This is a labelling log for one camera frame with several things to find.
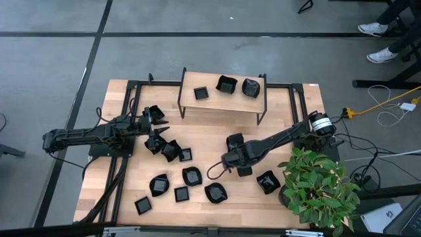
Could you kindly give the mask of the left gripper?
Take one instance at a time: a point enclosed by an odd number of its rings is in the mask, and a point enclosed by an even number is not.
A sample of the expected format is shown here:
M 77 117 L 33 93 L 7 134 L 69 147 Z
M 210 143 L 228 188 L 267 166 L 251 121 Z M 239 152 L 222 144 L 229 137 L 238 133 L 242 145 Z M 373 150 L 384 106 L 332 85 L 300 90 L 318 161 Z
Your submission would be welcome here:
M 148 135 L 149 138 L 147 140 L 147 147 L 151 151 L 155 150 L 156 148 L 155 135 L 158 136 L 159 134 L 165 132 L 166 130 L 170 128 L 169 126 L 165 126 L 162 128 L 156 128 L 153 131 L 152 121 L 154 125 L 168 124 L 168 121 L 166 120 L 161 120 L 161 119 L 152 120 L 150 108 L 149 107 L 144 108 L 142 115 L 139 118 L 139 123 L 141 124 L 141 128 L 139 129 L 139 131 L 141 132 L 141 135 Z

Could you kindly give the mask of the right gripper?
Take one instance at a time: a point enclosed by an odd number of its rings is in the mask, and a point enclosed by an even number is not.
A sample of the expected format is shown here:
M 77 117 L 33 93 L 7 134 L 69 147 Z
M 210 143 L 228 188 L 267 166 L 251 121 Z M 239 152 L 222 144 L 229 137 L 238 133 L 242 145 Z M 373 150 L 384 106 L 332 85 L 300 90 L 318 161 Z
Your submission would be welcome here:
M 239 177 L 250 176 L 253 173 L 252 166 L 258 163 L 263 153 L 260 140 L 244 142 L 243 134 L 233 134 L 227 137 L 228 152 L 237 153 L 235 169 Z

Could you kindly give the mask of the black wavy square bowl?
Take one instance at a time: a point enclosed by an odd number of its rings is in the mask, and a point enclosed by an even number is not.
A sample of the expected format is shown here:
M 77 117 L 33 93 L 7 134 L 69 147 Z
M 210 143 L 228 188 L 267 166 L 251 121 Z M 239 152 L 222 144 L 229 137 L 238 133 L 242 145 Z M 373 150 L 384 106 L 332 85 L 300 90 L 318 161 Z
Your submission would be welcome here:
M 182 149 L 176 140 L 167 142 L 161 150 L 168 163 L 172 162 L 182 153 Z
M 257 183 L 265 195 L 271 194 L 281 187 L 279 180 L 272 171 L 266 171 L 262 175 L 258 176 Z
M 233 94 L 235 92 L 236 84 L 237 79 L 221 75 L 218 79 L 216 89 L 222 93 Z
M 156 155 L 166 145 L 166 140 L 161 136 L 150 137 L 144 142 L 144 145 L 153 155 Z

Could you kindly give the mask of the black leaf-shaped bowl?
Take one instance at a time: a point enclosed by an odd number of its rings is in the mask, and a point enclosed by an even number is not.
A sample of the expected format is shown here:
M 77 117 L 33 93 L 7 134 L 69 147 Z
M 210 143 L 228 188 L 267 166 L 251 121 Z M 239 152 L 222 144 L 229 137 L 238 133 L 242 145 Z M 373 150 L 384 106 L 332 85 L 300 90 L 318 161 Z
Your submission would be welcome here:
M 169 189 L 170 183 L 166 174 L 154 177 L 149 183 L 149 189 L 153 197 L 164 194 Z
M 223 185 L 217 182 L 205 186 L 204 191 L 208 200 L 213 204 L 219 204 L 228 198 L 228 194 Z
M 260 93 L 260 84 L 256 80 L 244 79 L 241 90 L 244 95 L 257 98 Z

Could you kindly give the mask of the wooden shelf with black legs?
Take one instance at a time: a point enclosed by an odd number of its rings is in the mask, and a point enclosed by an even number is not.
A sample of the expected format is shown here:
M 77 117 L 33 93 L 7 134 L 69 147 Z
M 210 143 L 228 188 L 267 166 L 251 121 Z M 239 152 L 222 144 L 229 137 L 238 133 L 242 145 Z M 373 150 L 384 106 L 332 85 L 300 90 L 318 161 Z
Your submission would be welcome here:
M 257 116 L 257 124 L 260 124 L 267 112 L 267 79 L 265 74 L 257 77 L 232 75 L 237 79 L 233 94 L 222 93 L 216 89 L 221 74 L 192 72 L 183 68 L 181 86 L 178 92 L 178 110 L 181 117 L 185 117 L 187 108 L 213 109 L 219 111 L 235 111 L 252 113 Z M 260 93 L 257 98 L 243 94 L 241 87 L 244 79 L 256 80 L 260 84 Z M 209 97 L 196 100 L 194 88 L 206 86 Z

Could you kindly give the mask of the black rounded square bowl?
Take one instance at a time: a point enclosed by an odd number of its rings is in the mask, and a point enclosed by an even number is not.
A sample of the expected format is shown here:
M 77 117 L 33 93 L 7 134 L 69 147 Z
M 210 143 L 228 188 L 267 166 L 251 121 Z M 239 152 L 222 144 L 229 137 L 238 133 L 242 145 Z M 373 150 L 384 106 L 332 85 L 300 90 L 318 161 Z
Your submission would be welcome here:
M 201 171 L 197 167 L 182 169 L 182 177 L 187 186 L 198 186 L 203 183 Z

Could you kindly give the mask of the green potted plant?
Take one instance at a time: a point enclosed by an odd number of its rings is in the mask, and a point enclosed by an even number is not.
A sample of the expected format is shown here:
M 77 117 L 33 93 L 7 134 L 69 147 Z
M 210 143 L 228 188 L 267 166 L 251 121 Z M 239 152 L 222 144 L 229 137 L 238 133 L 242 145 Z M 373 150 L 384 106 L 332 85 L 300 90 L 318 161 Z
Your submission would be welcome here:
M 278 167 L 285 181 L 285 206 L 299 222 L 333 228 L 332 236 L 340 237 L 360 204 L 360 187 L 346 178 L 346 168 L 326 155 L 297 147 Z

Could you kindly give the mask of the black table leg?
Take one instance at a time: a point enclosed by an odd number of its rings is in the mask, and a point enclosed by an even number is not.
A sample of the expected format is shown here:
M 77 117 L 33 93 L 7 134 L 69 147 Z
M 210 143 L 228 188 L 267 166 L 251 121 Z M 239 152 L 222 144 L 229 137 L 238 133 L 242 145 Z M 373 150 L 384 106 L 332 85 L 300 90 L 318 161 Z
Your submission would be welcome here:
M 409 62 L 412 55 L 416 59 L 408 68 L 404 69 L 398 75 L 390 80 L 353 80 L 354 88 L 370 88 L 372 86 L 385 86 L 389 89 L 396 90 L 411 90 L 421 86 L 421 82 L 409 82 L 409 79 L 421 72 L 421 47 L 412 49 L 409 53 L 404 55 L 401 60 Z

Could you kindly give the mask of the white box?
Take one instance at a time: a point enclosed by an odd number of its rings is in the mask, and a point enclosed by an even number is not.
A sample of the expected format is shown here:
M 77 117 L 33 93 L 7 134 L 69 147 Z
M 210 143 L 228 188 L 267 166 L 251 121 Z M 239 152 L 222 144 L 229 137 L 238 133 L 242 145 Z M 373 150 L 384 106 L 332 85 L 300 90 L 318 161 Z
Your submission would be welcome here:
M 402 210 L 400 203 L 392 203 L 362 214 L 360 219 L 369 232 L 382 233 Z

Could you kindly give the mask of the black rig bar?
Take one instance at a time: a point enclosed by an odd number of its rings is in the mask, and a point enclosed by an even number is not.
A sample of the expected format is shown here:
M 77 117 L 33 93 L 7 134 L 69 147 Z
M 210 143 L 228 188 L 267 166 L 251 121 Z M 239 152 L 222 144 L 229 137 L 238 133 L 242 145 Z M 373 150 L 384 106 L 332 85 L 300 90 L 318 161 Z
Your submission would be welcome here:
M 17 228 L 0 230 L 0 237 L 86 237 L 102 234 L 106 227 L 117 226 L 112 222 L 105 223 L 76 223 L 59 226 L 42 226 L 32 228 Z M 208 237 L 217 237 L 223 233 L 238 234 L 279 234 L 284 235 L 286 230 L 304 230 L 322 232 L 324 237 L 333 237 L 333 231 L 327 228 L 290 229 L 290 228 L 220 228 L 220 227 L 177 227 L 177 226 L 140 226 L 139 232 L 187 232 L 204 234 Z

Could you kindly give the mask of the grey chair base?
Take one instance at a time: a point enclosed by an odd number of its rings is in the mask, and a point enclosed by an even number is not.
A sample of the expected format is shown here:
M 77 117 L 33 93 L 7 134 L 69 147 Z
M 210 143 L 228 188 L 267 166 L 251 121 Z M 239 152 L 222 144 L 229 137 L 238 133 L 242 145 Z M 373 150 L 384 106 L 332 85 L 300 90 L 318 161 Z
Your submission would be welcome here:
M 20 151 L 18 149 L 9 147 L 7 145 L 3 145 L 0 144 L 0 157 L 2 157 L 3 155 L 12 155 L 15 157 L 23 157 L 25 156 L 26 152 L 25 151 Z

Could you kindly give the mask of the black floor stand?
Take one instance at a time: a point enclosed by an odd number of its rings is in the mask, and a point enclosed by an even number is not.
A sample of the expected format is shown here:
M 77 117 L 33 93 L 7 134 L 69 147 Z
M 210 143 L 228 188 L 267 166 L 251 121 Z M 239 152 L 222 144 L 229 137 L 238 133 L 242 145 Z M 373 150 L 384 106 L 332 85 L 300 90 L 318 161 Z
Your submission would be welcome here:
M 419 194 L 421 194 L 421 184 L 380 188 L 377 192 L 374 193 L 369 193 L 364 190 L 357 192 L 360 200 L 397 198 L 401 196 L 416 196 Z

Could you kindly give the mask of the person's white shoe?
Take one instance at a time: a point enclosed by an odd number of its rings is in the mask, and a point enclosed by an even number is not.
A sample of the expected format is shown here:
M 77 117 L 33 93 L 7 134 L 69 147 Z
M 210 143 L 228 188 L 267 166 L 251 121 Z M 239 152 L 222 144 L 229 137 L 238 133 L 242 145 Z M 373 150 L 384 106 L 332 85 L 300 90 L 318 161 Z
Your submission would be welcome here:
M 369 24 L 360 24 L 357 26 L 357 29 L 362 34 L 367 34 L 374 37 L 382 37 L 388 30 L 389 26 L 379 24 L 377 22 Z
M 388 63 L 392 61 L 394 58 L 398 56 L 397 53 L 393 53 L 389 50 L 388 47 L 382 49 L 381 51 L 368 54 L 366 56 L 367 60 L 371 63 L 380 64 L 380 63 Z

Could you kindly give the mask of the dark laptop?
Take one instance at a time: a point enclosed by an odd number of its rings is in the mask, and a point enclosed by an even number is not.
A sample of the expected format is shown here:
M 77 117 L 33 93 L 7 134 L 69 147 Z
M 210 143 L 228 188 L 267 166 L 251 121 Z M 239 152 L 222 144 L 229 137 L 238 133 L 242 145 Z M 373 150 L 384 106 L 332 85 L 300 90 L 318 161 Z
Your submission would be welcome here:
M 383 233 L 403 237 L 421 237 L 421 194 L 385 227 Z

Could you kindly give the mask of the person's leg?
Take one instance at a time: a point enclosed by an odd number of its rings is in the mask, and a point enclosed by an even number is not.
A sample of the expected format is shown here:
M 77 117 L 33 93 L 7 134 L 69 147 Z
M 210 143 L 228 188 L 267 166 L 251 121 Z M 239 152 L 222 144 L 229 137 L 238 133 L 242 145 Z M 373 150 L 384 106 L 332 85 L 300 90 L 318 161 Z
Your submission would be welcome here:
M 381 25 L 391 24 L 399 14 L 410 7 L 412 0 L 394 0 L 390 6 L 379 16 L 377 23 Z
M 421 38 L 421 18 L 417 18 L 411 28 L 406 32 L 406 34 L 399 40 L 392 43 L 388 47 L 388 50 L 391 53 L 399 53 L 405 47 L 410 45 L 411 42 L 417 40 L 418 38 Z

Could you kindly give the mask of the black aluminium table frame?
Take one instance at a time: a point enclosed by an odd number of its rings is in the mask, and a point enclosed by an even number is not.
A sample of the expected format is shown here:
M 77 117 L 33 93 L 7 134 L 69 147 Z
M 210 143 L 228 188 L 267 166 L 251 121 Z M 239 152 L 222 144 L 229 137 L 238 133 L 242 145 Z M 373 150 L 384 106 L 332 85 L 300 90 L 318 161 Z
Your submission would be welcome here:
M 245 140 L 264 139 L 289 128 L 303 119 L 305 94 L 318 93 L 318 88 L 302 84 L 269 84 L 267 86 L 267 112 L 262 122 L 252 113 L 187 108 L 185 117 L 178 110 L 178 92 L 181 81 L 143 82 L 140 106 L 157 105 L 164 113 L 170 128 L 163 133 L 165 140 L 176 140 L 182 147 L 192 150 L 191 161 L 168 163 L 161 154 L 153 155 L 139 137 L 128 166 L 121 192 L 114 192 L 106 212 L 107 221 L 119 226 L 188 226 L 220 228 L 301 228 L 297 215 L 284 207 L 277 193 L 265 195 L 257 184 L 257 177 L 272 171 L 276 178 L 283 175 L 279 163 L 288 161 L 292 145 L 271 151 L 253 167 L 250 176 L 239 177 L 236 171 L 225 171 L 220 158 L 226 152 L 226 138 L 241 133 Z M 203 183 L 187 186 L 182 169 L 197 167 Z M 166 174 L 169 189 L 153 197 L 150 181 Z M 211 203 L 204 187 L 220 183 L 228 194 L 227 200 Z M 188 187 L 189 200 L 176 202 L 174 189 Z M 138 215 L 134 202 L 147 196 L 152 209 Z

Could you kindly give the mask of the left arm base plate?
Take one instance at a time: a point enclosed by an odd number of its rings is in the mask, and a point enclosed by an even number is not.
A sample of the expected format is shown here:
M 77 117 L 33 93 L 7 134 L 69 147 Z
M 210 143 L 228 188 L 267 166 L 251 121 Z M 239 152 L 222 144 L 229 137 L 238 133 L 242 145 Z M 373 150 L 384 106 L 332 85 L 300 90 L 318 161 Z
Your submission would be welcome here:
M 92 157 L 129 157 L 134 150 L 134 136 L 123 136 L 111 131 L 86 137 L 93 138 L 89 149 L 89 155 Z

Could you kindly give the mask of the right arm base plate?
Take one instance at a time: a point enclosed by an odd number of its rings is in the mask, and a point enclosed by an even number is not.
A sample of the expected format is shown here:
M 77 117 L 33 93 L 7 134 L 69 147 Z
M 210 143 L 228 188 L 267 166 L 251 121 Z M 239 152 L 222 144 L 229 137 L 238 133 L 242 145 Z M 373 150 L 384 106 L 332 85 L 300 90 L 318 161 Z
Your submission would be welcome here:
M 336 162 L 340 160 L 338 146 L 343 142 L 338 142 L 333 136 L 316 138 L 308 137 L 293 142 L 295 147 L 299 149 L 311 150 L 317 154 L 326 155 L 329 159 Z

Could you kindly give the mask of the silver frame bracket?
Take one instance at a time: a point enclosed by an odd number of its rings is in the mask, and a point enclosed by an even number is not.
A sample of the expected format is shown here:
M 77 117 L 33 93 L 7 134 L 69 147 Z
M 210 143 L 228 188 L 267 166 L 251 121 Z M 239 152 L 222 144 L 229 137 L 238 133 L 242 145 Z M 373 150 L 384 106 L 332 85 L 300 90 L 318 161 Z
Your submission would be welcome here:
M 103 229 L 102 237 L 115 237 L 117 234 L 126 232 L 139 232 L 140 226 L 114 226 Z
M 287 237 L 324 237 L 322 232 L 304 231 L 304 230 L 286 230 Z

